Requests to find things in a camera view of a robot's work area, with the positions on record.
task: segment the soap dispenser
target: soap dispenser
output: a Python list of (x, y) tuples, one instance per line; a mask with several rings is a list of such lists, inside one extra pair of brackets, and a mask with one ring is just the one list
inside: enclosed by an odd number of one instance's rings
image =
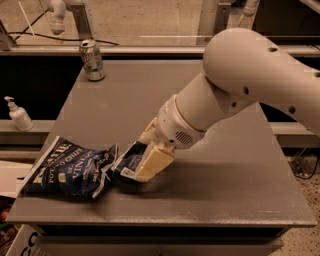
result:
[(18, 126), (20, 131), (28, 131), (33, 127), (33, 122), (26, 112), (26, 110), (22, 107), (18, 107), (12, 100), (14, 98), (6, 96), (4, 97), (6, 101), (8, 101), (8, 107), (10, 109), (9, 115), (14, 123)]

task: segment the table surface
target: table surface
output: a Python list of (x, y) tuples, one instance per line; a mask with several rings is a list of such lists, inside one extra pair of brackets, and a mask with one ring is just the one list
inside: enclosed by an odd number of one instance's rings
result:
[[(59, 135), (124, 152), (162, 104), (202, 71), (200, 60), (105, 61), (81, 71), (43, 147)], [(145, 184), (114, 184), (97, 200), (17, 198), (8, 221), (27, 224), (312, 226), (315, 218), (258, 104), (211, 127)]]

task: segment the aluminum can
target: aluminum can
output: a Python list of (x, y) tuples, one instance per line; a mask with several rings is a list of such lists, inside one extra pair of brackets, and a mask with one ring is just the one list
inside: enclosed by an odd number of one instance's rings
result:
[(99, 46), (95, 40), (86, 39), (80, 43), (83, 68), (90, 81), (99, 81), (105, 77)]

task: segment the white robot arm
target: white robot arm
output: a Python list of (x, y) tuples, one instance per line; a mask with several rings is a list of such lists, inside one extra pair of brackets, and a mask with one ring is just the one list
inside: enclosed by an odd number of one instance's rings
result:
[(149, 149), (137, 180), (149, 180), (174, 160), (174, 149), (190, 148), (213, 124), (257, 101), (320, 136), (320, 72), (260, 34), (242, 28), (220, 32), (206, 47), (203, 67), (205, 74), (173, 95), (138, 139)]
[(86, 10), (87, 19), (91, 33), (95, 33), (95, 25), (90, 14), (89, 0), (46, 0), (48, 10), (51, 12), (50, 28), (53, 34), (60, 35), (65, 31), (64, 18), (67, 11), (72, 11), (72, 4), (83, 4)]

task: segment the pump bottle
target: pump bottle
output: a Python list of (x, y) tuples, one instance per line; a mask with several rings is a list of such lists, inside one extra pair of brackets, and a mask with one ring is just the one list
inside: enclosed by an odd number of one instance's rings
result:
[(4, 97), (6, 101), (8, 101), (8, 107), (10, 109), (9, 116), (17, 125), (20, 131), (28, 131), (33, 127), (33, 122), (26, 112), (26, 110), (22, 107), (18, 107), (12, 100), (14, 98), (6, 96)]

